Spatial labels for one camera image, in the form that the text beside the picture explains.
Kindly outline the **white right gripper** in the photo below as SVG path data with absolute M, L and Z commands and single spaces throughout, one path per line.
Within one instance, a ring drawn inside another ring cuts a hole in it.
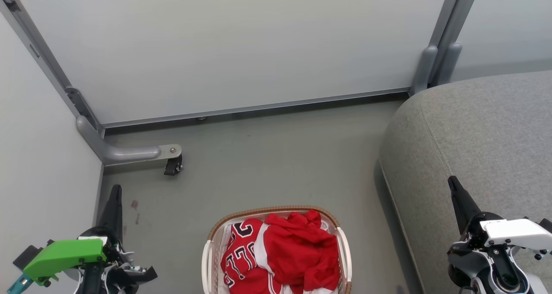
M 471 219 L 481 213 L 481 209 L 457 176 L 451 175 L 447 182 L 458 231 L 463 234 Z M 470 240 L 470 247 L 474 249 L 506 245 L 533 250 L 542 255 L 551 253 L 552 224 L 547 218 L 540 222 L 533 222 L 528 218 L 479 221 L 475 229 Z

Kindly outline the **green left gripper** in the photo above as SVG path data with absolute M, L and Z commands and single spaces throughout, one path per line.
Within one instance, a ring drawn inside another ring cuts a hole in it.
M 102 215 L 92 227 L 72 240 L 50 242 L 46 247 L 30 246 L 24 251 L 24 274 L 43 286 L 50 278 L 87 264 L 128 264 L 130 255 L 122 247 L 122 187 L 113 185 Z M 158 278 L 153 266 L 122 268 L 121 285 L 141 285 Z

